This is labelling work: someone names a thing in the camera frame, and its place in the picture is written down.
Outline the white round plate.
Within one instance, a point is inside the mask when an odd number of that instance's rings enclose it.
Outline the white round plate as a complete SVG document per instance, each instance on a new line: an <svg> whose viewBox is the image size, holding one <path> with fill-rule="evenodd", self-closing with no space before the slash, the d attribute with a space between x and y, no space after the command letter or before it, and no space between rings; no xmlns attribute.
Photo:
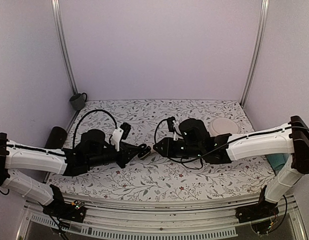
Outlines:
<svg viewBox="0 0 309 240"><path fill-rule="evenodd" d="M238 134L241 131L240 126L228 118L213 119L208 125L208 131L211 136L223 134Z"/></svg>

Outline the floral patterned table mat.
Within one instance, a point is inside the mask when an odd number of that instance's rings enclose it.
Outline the floral patterned table mat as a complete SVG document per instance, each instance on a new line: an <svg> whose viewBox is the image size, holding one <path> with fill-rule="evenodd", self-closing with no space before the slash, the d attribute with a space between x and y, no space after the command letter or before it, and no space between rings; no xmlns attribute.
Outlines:
<svg viewBox="0 0 309 240"><path fill-rule="evenodd" d="M66 148L83 133L102 130L109 136L115 125L128 123L127 142L153 145L170 136L164 119L200 119L205 125L217 118L233 120L240 133L253 131L239 103L234 100L101 100L90 101L71 127ZM230 164L199 161L185 165L153 151L145 159L134 158L125 168L111 163L90 172L66 177L50 174L48 183L66 194L126 201L196 201L258 194L275 174L267 159L255 156Z"/></svg>

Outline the aluminium frame post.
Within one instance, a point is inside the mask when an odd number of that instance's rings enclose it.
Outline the aluminium frame post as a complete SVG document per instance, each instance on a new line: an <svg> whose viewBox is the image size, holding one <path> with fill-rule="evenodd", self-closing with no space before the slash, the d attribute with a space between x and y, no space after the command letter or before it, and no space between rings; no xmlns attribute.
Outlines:
<svg viewBox="0 0 309 240"><path fill-rule="evenodd" d="M255 39L255 44L253 48L253 53L252 53L252 58L250 62L250 66L248 69L248 74L247 78L245 81L245 85L243 88L243 93L240 99L240 105L244 109L248 98L249 98L249 93L253 84L254 80L254 75L257 69L257 64L262 48L262 43L263 43L263 37L265 34L265 28L267 24L267 17L268 17L268 10L269 10L269 0L262 0L261 1L261 7L260 7L260 14L259 14L259 20L258 20L258 25L257 25L257 32L256 32L256 39Z"/></svg>
<svg viewBox="0 0 309 240"><path fill-rule="evenodd" d="M60 8L60 1L59 0L51 0L52 6L52 14L54 18L54 24L56 27L57 37L60 45L61 55L65 66L66 75L69 81L69 85L72 91L72 94L77 94L78 89L74 78L73 69L71 66L70 56L67 48L66 37L62 22L62 14Z"/></svg>

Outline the grey mug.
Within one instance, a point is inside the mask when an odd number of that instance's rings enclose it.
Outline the grey mug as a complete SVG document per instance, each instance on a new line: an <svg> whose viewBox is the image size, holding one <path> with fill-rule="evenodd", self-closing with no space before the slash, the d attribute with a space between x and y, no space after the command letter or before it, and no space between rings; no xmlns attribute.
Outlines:
<svg viewBox="0 0 309 240"><path fill-rule="evenodd" d="M69 99L69 102L75 111L80 111L86 106L87 99L88 95L85 92L76 93Z"/></svg>

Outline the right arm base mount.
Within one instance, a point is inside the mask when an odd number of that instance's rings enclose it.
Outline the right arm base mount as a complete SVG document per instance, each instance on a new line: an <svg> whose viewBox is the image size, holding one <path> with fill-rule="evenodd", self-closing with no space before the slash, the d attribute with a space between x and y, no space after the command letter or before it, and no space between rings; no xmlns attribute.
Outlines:
<svg viewBox="0 0 309 240"><path fill-rule="evenodd" d="M235 209L235 217L239 223L268 218L279 213L278 203L268 202L265 199L259 199L255 204L237 207Z"/></svg>

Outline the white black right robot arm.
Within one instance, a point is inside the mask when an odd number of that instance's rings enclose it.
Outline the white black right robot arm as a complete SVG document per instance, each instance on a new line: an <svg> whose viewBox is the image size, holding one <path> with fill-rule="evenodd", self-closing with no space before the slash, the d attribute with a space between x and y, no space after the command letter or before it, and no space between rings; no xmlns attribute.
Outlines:
<svg viewBox="0 0 309 240"><path fill-rule="evenodd" d="M301 177L309 174L309 128L297 115L274 128L217 136L211 136L200 119L188 118L177 123L170 117L166 122L174 136L155 141L153 149L178 163L202 159L219 165L255 156L289 155L275 179L261 190L258 203L253 206L257 218L264 218Z"/></svg>

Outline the right aluminium frame post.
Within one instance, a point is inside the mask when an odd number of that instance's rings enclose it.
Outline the right aluminium frame post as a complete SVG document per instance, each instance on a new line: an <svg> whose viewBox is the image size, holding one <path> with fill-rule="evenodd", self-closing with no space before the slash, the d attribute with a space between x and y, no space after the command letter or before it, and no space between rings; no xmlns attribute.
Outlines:
<svg viewBox="0 0 309 240"><path fill-rule="evenodd" d="M248 98L249 98L249 93L253 84L254 80L254 75L257 69L257 64L262 48L262 43L263 43L263 37L265 34L265 28L267 24L267 17L268 17L268 10L269 10L269 0L262 0L261 1L261 7L260 7L260 14L259 14L259 20L258 20L258 25L257 25L257 32L256 32L256 39L255 39L255 44L253 48L253 53L252 53L252 58L250 62L250 66L248 69L248 74L247 78L245 81L245 85L243 88L243 93L240 99L240 105L244 109Z"/></svg>

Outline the black cylinder object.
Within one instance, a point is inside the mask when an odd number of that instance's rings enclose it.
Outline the black cylinder object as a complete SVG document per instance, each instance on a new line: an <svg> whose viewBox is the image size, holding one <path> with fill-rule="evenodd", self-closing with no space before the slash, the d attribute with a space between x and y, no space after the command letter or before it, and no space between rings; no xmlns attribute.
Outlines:
<svg viewBox="0 0 309 240"><path fill-rule="evenodd" d="M46 149L61 149L67 139L68 133L67 131L60 127L60 126L54 126L50 134L48 136L48 139L45 143Z"/></svg>

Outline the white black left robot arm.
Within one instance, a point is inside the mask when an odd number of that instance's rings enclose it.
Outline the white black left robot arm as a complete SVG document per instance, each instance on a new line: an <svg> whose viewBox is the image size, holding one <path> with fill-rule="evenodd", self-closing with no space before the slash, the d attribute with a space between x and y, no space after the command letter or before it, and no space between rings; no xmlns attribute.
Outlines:
<svg viewBox="0 0 309 240"><path fill-rule="evenodd" d="M116 163L120 168L134 158L144 158L151 150L146 144L132 145L123 142L126 134L121 128L114 130L110 142L105 133L91 129L81 135L80 142L72 149L47 149L18 144L0 132L0 188L6 188L31 198L58 217L69 213L57 187L47 186L19 172L19 169L55 173L66 177L86 174L90 169Z"/></svg>

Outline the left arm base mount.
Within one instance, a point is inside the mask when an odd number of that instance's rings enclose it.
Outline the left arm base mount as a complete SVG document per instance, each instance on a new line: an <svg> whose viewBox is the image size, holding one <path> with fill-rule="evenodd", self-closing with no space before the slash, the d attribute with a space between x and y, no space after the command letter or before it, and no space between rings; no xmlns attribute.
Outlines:
<svg viewBox="0 0 309 240"><path fill-rule="evenodd" d="M47 215L77 223L83 223L87 213L87 208L84 206L77 208L76 205L59 200L53 200L42 207L43 212Z"/></svg>

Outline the teal rolled towel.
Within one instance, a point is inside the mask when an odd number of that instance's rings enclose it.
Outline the teal rolled towel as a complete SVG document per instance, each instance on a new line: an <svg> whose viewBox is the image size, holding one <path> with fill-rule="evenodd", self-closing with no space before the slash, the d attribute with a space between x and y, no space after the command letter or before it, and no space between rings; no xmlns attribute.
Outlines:
<svg viewBox="0 0 309 240"><path fill-rule="evenodd" d="M274 171L280 171L287 162L285 153L268 154L266 158Z"/></svg>

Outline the front aluminium rail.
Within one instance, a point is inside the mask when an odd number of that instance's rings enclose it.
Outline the front aluminium rail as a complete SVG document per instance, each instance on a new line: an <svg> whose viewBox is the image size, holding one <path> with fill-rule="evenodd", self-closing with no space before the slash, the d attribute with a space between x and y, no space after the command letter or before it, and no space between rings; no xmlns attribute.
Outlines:
<svg viewBox="0 0 309 240"><path fill-rule="evenodd" d="M279 201L273 230L269 217L250 222L236 218L239 207L255 204L257 194L208 200L132 201L65 194L85 203L84 222L65 224L68 240L308 240L292 194Z"/></svg>

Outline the left aluminium frame post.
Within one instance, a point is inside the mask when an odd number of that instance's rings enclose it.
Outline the left aluminium frame post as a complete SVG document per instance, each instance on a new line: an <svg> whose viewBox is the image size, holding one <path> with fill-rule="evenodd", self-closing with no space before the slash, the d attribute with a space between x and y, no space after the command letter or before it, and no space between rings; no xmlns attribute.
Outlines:
<svg viewBox="0 0 309 240"><path fill-rule="evenodd" d="M61 55L65 66L66 75L69 81L69 85L72 91L72 94L77 94L78 89L74 78L73 69L71 66L70 56L67 48L66 37L62 22L62 14L60 8L60 1L59 0L51 0L52 6L52 14L54 18L54 24L56 27L57 37L60 45Z"/></svg>

